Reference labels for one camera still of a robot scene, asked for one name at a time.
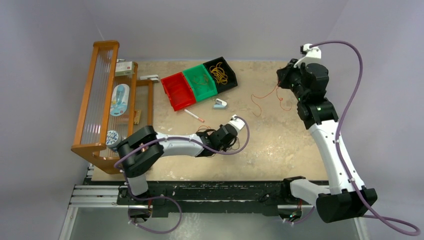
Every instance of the red string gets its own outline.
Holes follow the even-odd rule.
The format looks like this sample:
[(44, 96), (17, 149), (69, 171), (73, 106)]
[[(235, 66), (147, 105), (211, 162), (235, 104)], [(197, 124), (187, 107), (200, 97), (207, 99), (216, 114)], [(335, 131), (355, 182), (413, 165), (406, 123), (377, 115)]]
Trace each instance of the red string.
[(278, 88), (276, 89), (275, 93), (276, 93), (276, 95), (277, 95), (277, 99), (279, 100), (279, 107), (280, 107), (282, 110), (284, 110), (284, 111), (290, 111), (290, 110), (292, 110), (293, 103), (292, 103), (291, 101), (289, 101), (289, 102), (290, 102), (290, 108), (289, 108), (289, 109), (284, 109), (284, 108), (281, 106), (281, 102), (283, 101), (283, 98), (278, 96)]
[(291, 101), (289, 101), (289, 102), (290, 102), (290, 108), (289, 108), (289, 109), (284, 109), (284, 108), (281, 106), (281, 102), (282, 102), (284, 99), (283, 99), (282, 97), (279, 97), (279, 96), (278, 96), (278, 83), (277, 83), (277, 85), (275, 85), (274, 89), (272, 89), (272, 91), (271, 91), (270, 93), (268, 93), (267, 95), (265, 95), (265, 96), (261, 96), (261, 97), (259, 97), (259, 96), (255, 96), (253, 93), (252, 93), (252, 95), (250, 95), (250, 100), (251, 100), (254, 104), (256, 104), (256, 106), (258, 106), (258, 107), (259, 107), (259, 109), (260, 109), (260, 113), (259, 113), (259, 115), (256, 115), (256, 114), (252, 111), (253, 115), (255, 115), (256, 117), (259, 117), (259, 116), (262, 114), (262, 107), (261, 107), (261, 106), (259, 106), (259, 104), (257, 104), (255, 101), (253, 101), (253, 98), (256, 98), (256, 99), (264, 99), (264, 98), (268, 97), (270, 94), (272, 94), (274, 91), (275, 91), (275, 93), (276, 93), (277, 99), (279, 100), (279, 107), (280, 107), (282, 110), (284, 110), (284, 111), (290, 111), (290, 110), (292, 109), (293, 103), (292, 103)]

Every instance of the rubber band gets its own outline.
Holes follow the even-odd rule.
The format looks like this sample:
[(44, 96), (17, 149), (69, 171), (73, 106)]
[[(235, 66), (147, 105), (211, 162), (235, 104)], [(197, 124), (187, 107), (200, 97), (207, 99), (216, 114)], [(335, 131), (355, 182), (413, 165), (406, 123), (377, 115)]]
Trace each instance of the rubber band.
[(211, 127), (206, 125), (200, 125), (196, 132), (198, 132), (200, 129), (211, 129)]
[(203, 85), (203, 86), (207, 86), (207, 89), (209, 89), (211, 86), (209, 84), (209, 77), (206, 76), (206, 74), (203, 74), (203, 82), (202, 81), (196, 81), (196, 79), (198, 79), (199, 77), (194, 76), (193, 77), (193, 83), (196, 85)]
[(275, 90), (275, 93), (276, 93), (276, 95), (277, 95), (277, 99), (279, 100), (279, 107), (280, 107), (282, 110), (286, 111), (286, 112), (288, 112), (288, 111), (292, 110), (293, 103), (292, 103), (291, 101), (289, 101), (289, 102), (290, 102), (290, 108), (289, 108), (289, 109), (284, 109), (284, 108), (281, 106), (281, 102), (282, 102), (284, 99), (283, 99), (282, 97), (279, 97), (279, 96), (278, 96), (278, 87), (277, 87), (277, 89)]
[(217, 84), (225, 85), (228, 83), (228, 76), (225, 73), (224, 69), (222, 69), (221, 61), (216, 64), (216, 66), (210, 66), (209, 71), (213, 74), (213, 78), (216, 80)]

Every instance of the small box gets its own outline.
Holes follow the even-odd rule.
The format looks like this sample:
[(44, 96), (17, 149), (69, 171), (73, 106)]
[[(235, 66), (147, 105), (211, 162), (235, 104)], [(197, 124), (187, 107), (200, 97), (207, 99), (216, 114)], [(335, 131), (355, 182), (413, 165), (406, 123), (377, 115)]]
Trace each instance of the small box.
[(133, 75), (134, 74), (134, 62), (123, 61), (117, 62), (115, 68), (115, 77)]

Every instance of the orange wire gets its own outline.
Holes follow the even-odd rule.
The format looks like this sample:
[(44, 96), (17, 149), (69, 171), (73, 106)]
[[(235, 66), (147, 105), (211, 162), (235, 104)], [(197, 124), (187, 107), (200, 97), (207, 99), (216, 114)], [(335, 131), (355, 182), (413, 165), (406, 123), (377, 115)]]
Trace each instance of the orange wire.
[(206, 127), (206, 129), (211, 129), (211, 127), (210, 127), (210, 126), (200, 125), (196, 132), (198, 132), (198, 131), (200, 130), (200, 128), (201, 128), (201, 127)]
[(251, 100), (254, 104), (256, 104), (256, 106), (258, 106), (258, 107), (259, 107), (259, 109), (260, 109), (260, 113), (259, 113), (259, 115), (256, 115), (256, 114), (252, 111), (253, 115), (255, 115), (256, 117), (259, 117), (259, 116), (261, 116), (261, 114), (262, 114), (262, 107), (261, 107), (261, 106), (259, 106), (259, 104), (257, 104), (255, 101), (253, 101), (253, 98), (257, 98), (257, 99), (264, 99), (264, 98), (268, 97), (270, 94), (272, 94), (275, 90), (276, 90), (276, 92), (275, 92), (275, 93), (276, 93), (277, 98), (278, 98), (278, 100), (279, 100), (279, 107), (280, 107), (282, 110), (284, 110), (284, 111), (290, 111), (290, 110), (292, 109), (293, 104), (292, 104), (292, 102), (291, 102), (291, 101), (289, 101), (289, 102), (291, 103), (291, 105), (290, 105), (290, 108), (289, 108), (289, 109), (284, 109), (284, 108), (281, 106), (281, 102), (283, 101), (283, 98), (278, 96), (278, 83), (277, 83), (277, 85), (275, 85), (274, 89), (273, 89), (270, 93), (268, 93), (267, 95), (265, 95), (265, 96), (261, 96), (261, 97), (259, 97), (259, 96), (255, 96), (253, 93), (252, 93), (252, 95), (250, 95), (250, 100)]
[(283, 101), (283, 98), (278, 96), (278, 88), (277, 88), (277, 90), (275, 91), (275, 93), (276, 93), (276, 95), (277, 95), (277, 99), (279, 100), (279, 107), (280, 107), (282, 110), (284, 110), (284, 111), (290, 111), (290, 110), (292, 110), (293, 103), (292, 103), (291, 101), (289, 101), (289, 102), (290, 102), (290, 108), (289, 108), (289, 109), (284, 109), (284, 108), (281, 106), (281, 102)]
[(297, 209), (302, 208), (302, 199), (299, 199), (299, 203), (297, 204)]

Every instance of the white backdrop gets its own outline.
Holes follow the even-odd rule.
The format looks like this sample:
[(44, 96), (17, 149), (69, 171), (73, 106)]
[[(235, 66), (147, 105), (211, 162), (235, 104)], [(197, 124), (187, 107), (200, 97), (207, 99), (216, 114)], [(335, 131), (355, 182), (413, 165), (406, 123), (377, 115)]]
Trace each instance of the white backdrop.
[(58, 239), (87, 162), (71, 152), (93, 42), (81, 0), (0, 0), (0, 233)]
[(84, 0), (133, 60), (278, 60), (326, 39), (347, 0)]
[[(421, 229), (423, 23), (420, 0), (351, 0), (327, 38), (351, 42), (363, 58), (361, 86), (342, 129), (356, 170), (367, 187), (376, 189), (375, 208), (381, 215), (407, 220)], [(342, 45), (321, 50), (330, 72), (327, 96), (341, 115), (358, 77), (358, 59)], [(373, 239), (409, 239), (378, 220), (367, 219), (367, 223)]]

